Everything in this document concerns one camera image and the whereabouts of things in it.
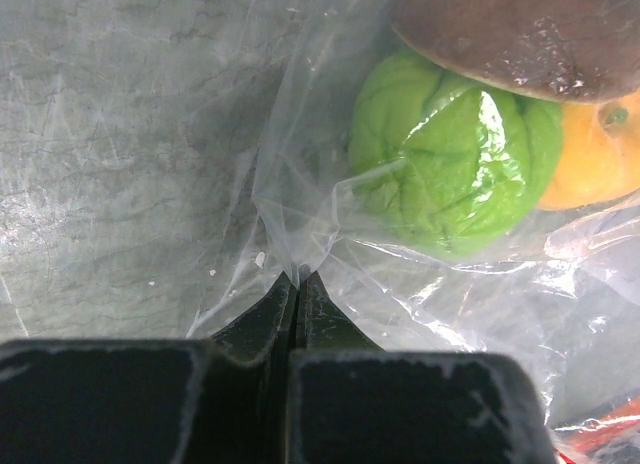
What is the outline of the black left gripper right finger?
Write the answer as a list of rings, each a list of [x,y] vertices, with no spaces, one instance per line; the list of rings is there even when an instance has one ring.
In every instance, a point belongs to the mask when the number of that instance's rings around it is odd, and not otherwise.
[[[300,285],[288,360],[288,463],[552,463],[536,389],[495,353],[389,351]]]

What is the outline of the green fake fruit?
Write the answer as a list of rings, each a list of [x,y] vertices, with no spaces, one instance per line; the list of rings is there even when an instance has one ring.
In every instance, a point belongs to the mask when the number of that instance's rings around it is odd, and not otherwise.
[[[473,254],[537,206],[560,159],[562,117],[556,103],[400,51],[371,71],[354,105],[354,193],[406,243]]]

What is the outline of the brown fake food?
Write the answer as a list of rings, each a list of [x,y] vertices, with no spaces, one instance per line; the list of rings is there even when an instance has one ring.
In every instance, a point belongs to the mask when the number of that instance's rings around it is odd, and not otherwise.
[[[639,0],[390,0],[393,31],[467,78],[600,103],[639,88]]]

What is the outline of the orange fake fruit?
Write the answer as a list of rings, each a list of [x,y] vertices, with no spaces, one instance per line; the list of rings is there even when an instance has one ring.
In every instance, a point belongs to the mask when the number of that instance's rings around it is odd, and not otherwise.
[[[563,149],[538,207],[574,209],[639,189],[639,93],[601,104],[564,104]]]

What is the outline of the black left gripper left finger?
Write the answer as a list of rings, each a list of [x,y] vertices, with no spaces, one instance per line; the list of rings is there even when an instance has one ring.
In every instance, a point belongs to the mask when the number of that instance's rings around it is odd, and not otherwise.
[[[203,339],[1,347],[5,463],[274,463],[297,293],[280,276]]]

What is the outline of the clear bag with red zipper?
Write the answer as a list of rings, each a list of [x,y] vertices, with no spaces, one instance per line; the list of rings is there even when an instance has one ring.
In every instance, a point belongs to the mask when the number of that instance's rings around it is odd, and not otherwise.
[[[298,289],[318,273],[384,348],[509,356],[534,381],[562,460],[637,462],[639,189],[574,209],[537,204],[466,256],[398,238],[361,205],[347,152],[371,71],[400,51],[427,59],[393,31],[389,5],[314,3],[257,154],[252,200],[266,268]]]

